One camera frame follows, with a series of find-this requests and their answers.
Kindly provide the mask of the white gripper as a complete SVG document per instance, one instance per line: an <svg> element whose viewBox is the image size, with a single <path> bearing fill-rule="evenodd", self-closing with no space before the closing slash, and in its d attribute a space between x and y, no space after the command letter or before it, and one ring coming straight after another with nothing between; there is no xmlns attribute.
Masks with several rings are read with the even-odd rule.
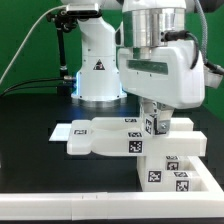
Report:
<svg viewBox="0 0 224 224"><path fill-rule="evenodd" d="M170 130L174 108L195 108L204 100L202 56L191 69L194 56L194 42L183 40L170 41L167 46L154 49L121 48L118 51L123 90L143 97L142 115L156 114L156 134Z"/></svg>

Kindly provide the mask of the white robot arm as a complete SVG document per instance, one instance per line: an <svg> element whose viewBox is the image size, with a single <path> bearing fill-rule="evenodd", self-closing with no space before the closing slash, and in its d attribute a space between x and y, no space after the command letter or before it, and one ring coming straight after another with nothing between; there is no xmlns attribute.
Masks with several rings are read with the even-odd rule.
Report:
<svg viewBox="0 0 224 224"><path fill-rule="evenodd" d="M75 101L96 106L137 95L146 130L165 134L174 109L200 106L205 88L224 77L185 29L187 12L204 14L201 0L61 1L82 37Z"/></svg>

